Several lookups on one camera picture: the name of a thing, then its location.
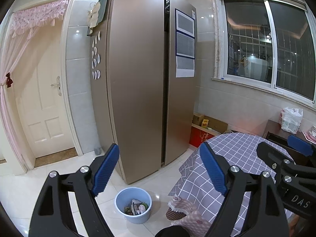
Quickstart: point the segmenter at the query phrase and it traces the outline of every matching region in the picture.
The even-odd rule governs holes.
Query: window frame
[[[277,50],[277,35],[273,20],[272,11],[270,8],[269,0],[263,0],[270,23],[270,29],[271,29],[271,38],[272,38],[272,52],[273,52],[273,61],[272,61],[272,80],[271,84],[265,83],[263,81],[259,81],[256,79],[250,79],[245,78],[242,76],[235,76],[235,75],[229,75],[227,74],[228,71],[228,57],[229,57],[229,48],[228,48],[228,29],[227,29],[227,17],[226,17],[226,9],[225,9],[225,0],[219,0],[218,4],[218,24],[219,26],[219,39],[224,40],[223,42],[219,42],[220,51],[223,51],[219,54],[219,69],[218,69],[218,78],[220,80],[229,81],[229,82],[235,82],[237,84],[246,85],[249,87],[253,87],[256,89],[263,89],[265,91],[268,91],[270,93],[281,95],[284,97],[287,97],[291,100],[298,101],[304,105],[307,105],[308,107],[316,108],[315,100],[316,100],[316,81],[315,81],[315,92],[314,92],[314,98],[313,100],[310,100],[300,94],[297,94],[295,92],[291,92],[289,90],[283,89],[281,87],[276,86],[276,80],[277,80],[277,63],[278,63],[278,50]],[[288,2],[284,2],[281,0],[271,0],[271,1],[277,1],[280,3],[285,3],[291,6],[294,6],[296,8],[299,8],[298,6],[295,6],[293,4],[290,4]],[[309,24],[309,27],[311,29],[312,33],[312,39],[313,39],[313,45],[314,45],[314,51],[315,51],[315,61],[316,61],[316,19],[315,16],[312,14],[311,10],[306,4],[306,10],[305,14],[307,17],[307,21]]]

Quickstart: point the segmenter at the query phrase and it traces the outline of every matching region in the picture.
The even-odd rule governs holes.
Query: purple grid tablecloth
[[[280,146],[262,137],[250,134],[222,134],[209,139],[207,142],[215,154],[224,156],[230,165],[238,165],[246,173],[260,174],[262,171],[268,171],[271,177],[274,178],[275,172],[257,157],[257,145],[263,141],[291,158],[288,152]],[[214,189],[200,158],[199,149],[192,153],[179,168],[179,171],[181,178],[172,188],[169,195],[177,194],[181,198],[193,202],[203,218],[213,222],[222,205],[224,196]],[[249,198],[250,192],[246,192],[231,236],[241,231],[247,213]],[[285,212],[287,218],[292,214],[292,212],[287,210]]]

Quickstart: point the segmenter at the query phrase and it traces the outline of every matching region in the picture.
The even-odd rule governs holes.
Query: wooden side table
[[[275,144],[280,145],[281,147],[286,149],[296,164],[302,165],[302,166],[310,166],[308,157],[305,157],[301,153],[297,152],[296,150],[288,146],[288,137],[290,135],[295,135],[298,138],[306,141],[306,138],[302,132],[297,132],[297,134],[286,132],[281,129],[281,126],[279,125],[279,123],[274,122],[272,120],[268,120],[268,123],[263,133],[263,138],[271,142],[274,142]]]

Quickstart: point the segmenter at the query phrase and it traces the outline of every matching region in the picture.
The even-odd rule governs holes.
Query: blue trash can
[[[148,209],[145,213],[140,215],[127,215],[124,213],[124,207],[131,205],[131,201],[139,200],[145,202],[148,205]],[[152,206],[152,199],[148,192],[137,187],[128,187],[121,190],[115,197],[115,207],[125,218],[133,224],[143,224],[149,219],[150,210]]]

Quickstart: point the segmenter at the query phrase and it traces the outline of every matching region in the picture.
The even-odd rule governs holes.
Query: red bow
[[[13,84],[12,79],[10,78],[10,72],[8,74],[5,75],[8,79],[7,79],[7,87],[11,87],[11,84]]]

